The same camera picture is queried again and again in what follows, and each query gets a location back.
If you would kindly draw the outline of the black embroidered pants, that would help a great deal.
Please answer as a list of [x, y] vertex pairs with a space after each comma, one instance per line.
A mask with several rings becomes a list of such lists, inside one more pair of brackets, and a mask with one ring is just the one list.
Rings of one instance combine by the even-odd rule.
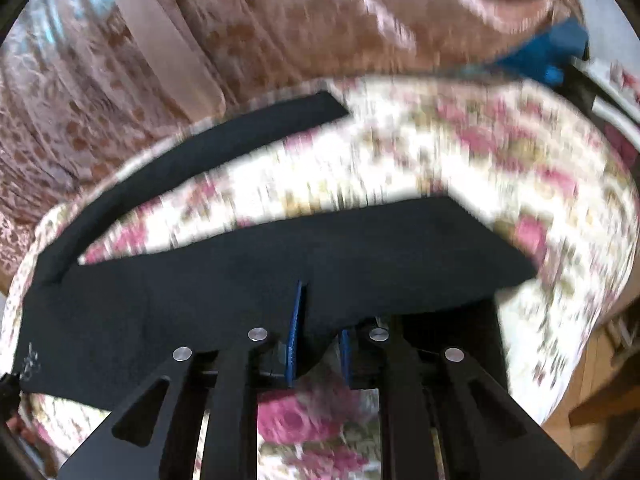
[[446, 196], [248, 226], [155, 254], [83, 264], [131, 209], [304, 130], [341, 125], [328, 92], [283, 101], [179, 144], [90, 203], [39, 256], [14, 370], [22, 389], [112, 410], [175, 348], [227, 348], [255, 327], [286, 337], [307, 285], [296, 353], [309, 370], [364, 318], [485, 299], [536, 274], [518, 248]]

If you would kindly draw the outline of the floral quilt bedspread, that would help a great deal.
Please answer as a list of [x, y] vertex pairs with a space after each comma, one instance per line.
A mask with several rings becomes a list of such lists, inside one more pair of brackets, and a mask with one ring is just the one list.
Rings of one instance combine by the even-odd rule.
[[510, 393], [542, 422], [638, 263], [629, 171], [576, 108], [533, 82], [334, 82], [352, 111], [186, 180], [117, 220], [86, 263], [315, 212], [448, 192], [535, 259], [498, 298]]

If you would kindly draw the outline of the blue cloth behind bed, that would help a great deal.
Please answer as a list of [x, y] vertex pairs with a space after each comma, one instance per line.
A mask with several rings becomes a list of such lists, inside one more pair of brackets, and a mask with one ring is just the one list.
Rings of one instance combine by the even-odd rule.
[[564, 70], [573, 58], [582, 58], [588, 47], [588, 32], [576, 18], [555, 24], [522, 44], [496, 65], [518, 76], [551, 88], [564, 81]]

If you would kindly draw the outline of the pink brown floral curtain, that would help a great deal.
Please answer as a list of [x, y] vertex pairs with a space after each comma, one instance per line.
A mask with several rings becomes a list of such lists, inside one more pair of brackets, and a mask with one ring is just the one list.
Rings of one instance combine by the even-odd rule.
[[579, 0], [3, 0], [1, 279], [43, 215], [271, 90], [487, 63]]

